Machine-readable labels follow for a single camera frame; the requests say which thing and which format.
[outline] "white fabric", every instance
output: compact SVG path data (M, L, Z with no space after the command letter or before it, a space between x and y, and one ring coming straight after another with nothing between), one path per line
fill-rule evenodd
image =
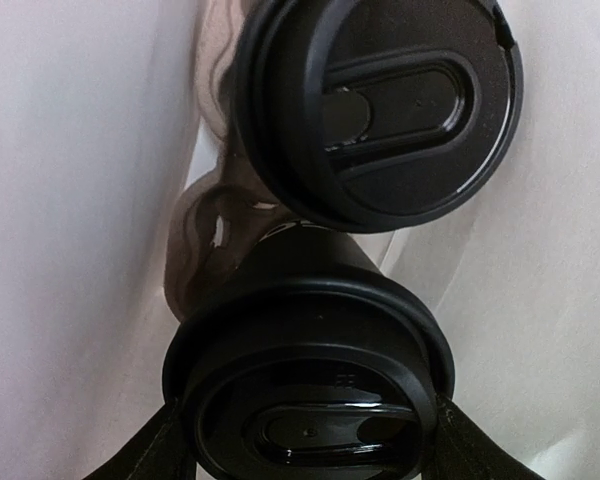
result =
M194 2L30 3L0 2L0 479L78 479L160 406ZM501 3L526 72L503 167L361 242L435 310L470 416L548 480L600 478L600 0Z

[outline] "white backdrop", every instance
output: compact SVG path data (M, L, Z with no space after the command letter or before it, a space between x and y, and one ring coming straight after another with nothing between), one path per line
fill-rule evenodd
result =
M78 479L160 406L164 226L195 139L192 0L0 1L0 479ZM362 239L435 310L457 402L600 478L600 0L502 0L526 99L454 214ZM189 178L213 161L206 137Z

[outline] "white curtain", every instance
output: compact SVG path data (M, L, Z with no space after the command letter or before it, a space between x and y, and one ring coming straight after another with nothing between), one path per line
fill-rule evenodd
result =
M600 478L600 0L501 4L526 74L502 168L361 242L435 310L481 427L548 480ZM160 406L195 10L0 2L0 480L81 478Z

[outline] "black plastic lid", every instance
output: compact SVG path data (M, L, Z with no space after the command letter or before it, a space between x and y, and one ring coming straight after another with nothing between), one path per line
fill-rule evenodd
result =
M414 478L453 394L442 331L349 235L283 227L169 347L165 397L195 459L224 480Z
M522 105L519 50L491 0L263 0L236 79L237 126L267 186L350 232L460 206Z
M271 299L240 317L188 382L183 426L207 471L241 480L421 471L437 411L415 331L370 305L318 295Z

